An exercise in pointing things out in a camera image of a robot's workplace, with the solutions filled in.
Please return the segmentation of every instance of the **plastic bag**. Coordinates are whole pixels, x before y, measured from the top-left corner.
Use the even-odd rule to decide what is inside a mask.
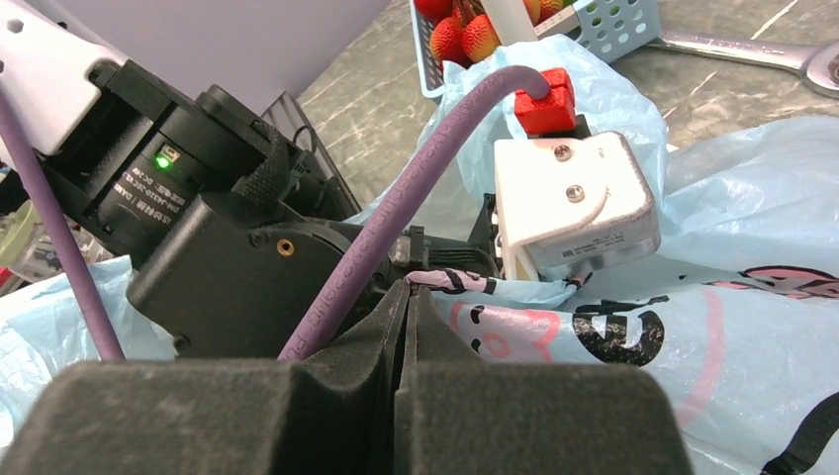
[[[438,290],[443,317],[490,361],[648,371],[673,405],[698,474],[837,473],[839,120],[777,122],[668,156],[654,106],[557,37],[501,48],[466,72],[447,65],[443,107],[423,137],[480,77],[514,63],[566,67],[594,132],[629,138],[657,194],[662,246],[565,282],[454,271],[409,278]],[[444,206],[423,219],[471,226],[468,212],[493,191],[492,142],[521,137],[511,100],[449,170],[474,208]],[[432,196],[427,205],[438,202]],[[463,215],[452,220],[450,212]]]
[[[90,271],[126,357],[173,359],[171,337],[126,299],[129,258],[94,264]],[[0,458],[52,377],[72,363],[98,358],[64,274],[0,299]]]

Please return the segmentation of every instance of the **gray marble table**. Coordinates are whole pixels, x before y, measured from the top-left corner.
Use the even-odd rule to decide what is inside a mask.
[[[665,28],[785,43],[839,39],[839,0],[661,0],[660,9]],[[659,107],[675,145],[793,116],[839,116],[839,102],[782,71],[649,48],[614,67]],[[411,157],[435,109],[420,93],[409,0],[393,0],[300,102],[359,201],[371,201]]]

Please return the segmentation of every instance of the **lychee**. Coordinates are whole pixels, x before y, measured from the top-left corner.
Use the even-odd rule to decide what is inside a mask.
[[[539,0],[524,0],[524,8],[527,9],[527,16],[530,17],[530,23],[533,25],[539,23],[539,14],[541,11]]]
[[[475,62],[486,59],[500,45],[498,34],[485,13],[475,17],[463,31],[463,50]]]
[[[417,13],[430,22],[438,22],[451,13],[452,0],[414,0]]]
[[[565,8],[566,3],[571,5],[572,2],[570,0],[539,0],[539,20],[536,24],[538,25],[559,13],[560,10]]]
[[[463,65],[469,62],[463,50],[463,29],[451,17],[444,18],[434,27],[428,49],[440,63],[452,61]]]

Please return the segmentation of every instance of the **red connector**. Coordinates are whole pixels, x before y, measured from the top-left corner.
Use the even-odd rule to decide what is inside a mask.
[[[542,99],[533,99],[524,91],[515,91],[515,117],[529,136],[570,132],[577,127],[574,87],[562,67],[542,71],[551,86]]]

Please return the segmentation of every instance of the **clear plastic container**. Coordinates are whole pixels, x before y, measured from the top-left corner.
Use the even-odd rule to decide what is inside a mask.
[[[0,267],[7,267],[28,282],[38,282],[60,274],[61,263],[41,218],[31,202],[0,223]],[[90,233],[68,222],[87,263],[113,257]]]

